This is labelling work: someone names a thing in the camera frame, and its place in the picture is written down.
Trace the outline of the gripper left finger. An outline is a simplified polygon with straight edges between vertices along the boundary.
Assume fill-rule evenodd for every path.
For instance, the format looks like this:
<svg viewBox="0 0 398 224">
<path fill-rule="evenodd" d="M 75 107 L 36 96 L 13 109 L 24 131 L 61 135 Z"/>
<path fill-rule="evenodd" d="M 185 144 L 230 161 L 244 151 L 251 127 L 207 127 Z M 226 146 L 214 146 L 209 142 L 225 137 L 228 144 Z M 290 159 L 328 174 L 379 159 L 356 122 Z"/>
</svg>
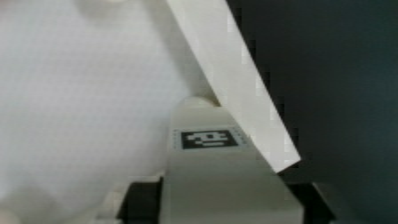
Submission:
<svg viewBox="0 0 398 224">
<path fill-rule="evenodd" d="M 118 212 L 123 224 L 161 224 L 164 179 L 130 184 Z"/>
</svg>

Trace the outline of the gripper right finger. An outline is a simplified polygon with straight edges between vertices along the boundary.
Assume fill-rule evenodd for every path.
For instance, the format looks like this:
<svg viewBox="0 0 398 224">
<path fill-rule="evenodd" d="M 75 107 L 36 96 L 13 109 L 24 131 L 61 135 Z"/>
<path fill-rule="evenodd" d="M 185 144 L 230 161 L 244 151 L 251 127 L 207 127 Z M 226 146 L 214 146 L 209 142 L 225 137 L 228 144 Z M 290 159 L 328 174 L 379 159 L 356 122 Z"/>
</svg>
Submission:
<svg viewBox="0 0 398 224">
<path fill-rule="evenodd" d="M 360 218 L 338 189 L 312 179 L 283 177 L 305 206 L 305 224 L 360 224 Z"/>
</svg>

